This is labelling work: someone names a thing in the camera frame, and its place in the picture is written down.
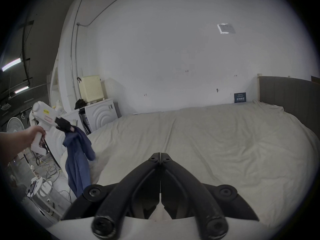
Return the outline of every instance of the screw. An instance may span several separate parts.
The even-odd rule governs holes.
[[[96,197],[101,193],[101,191],[98,188],[93,188],[89,191],[89,195],[92,197]]]
[[[210,236],[218,237],[227,233],[228,224],[222,218],[215,218],[208,222],[207,230]]]
[[[113,224],[110,220],[107,218],[96,218],[94,219],[91,229],[94,234],[101,236],[101,237],[106,237],[110,235],[113,231]]]
[[[224,188],[224,189],[220,190],[220,194],[225,197],[229,197],[229,196],[231,196],[231,190],[228,188]]]

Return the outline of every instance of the gray headboard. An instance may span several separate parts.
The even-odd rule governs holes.
[[[320,139],[320,84],[279,76],[259,76],[260,101],[282,106]]]

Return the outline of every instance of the blue sign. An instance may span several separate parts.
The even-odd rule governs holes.
[[[238,102],[246,102],[246,93],[245,92],[240,92],[240,93],[235,93],[234,94],[234,103]]]

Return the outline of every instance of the blue towel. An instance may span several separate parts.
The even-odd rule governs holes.
[[[81,196],[83,190],[91,184],[89,163],[95,159],[91,142],[86,134],[74,126],[74,132],[66,132],[63,145],[68,150],[66,172],[68,184],[76,197]]]

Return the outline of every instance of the human hand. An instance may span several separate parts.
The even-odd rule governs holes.
[[[24,130],[24,134],[26,136],[26,143],[27,143],[28,147],[31,146],[31,143],[35,139],[37,133],[41,133],[42,138],[44,138],[44,136],[46,135],[45,130],[41,126],[38,126],[38,125],[30,126],[26,130]]]

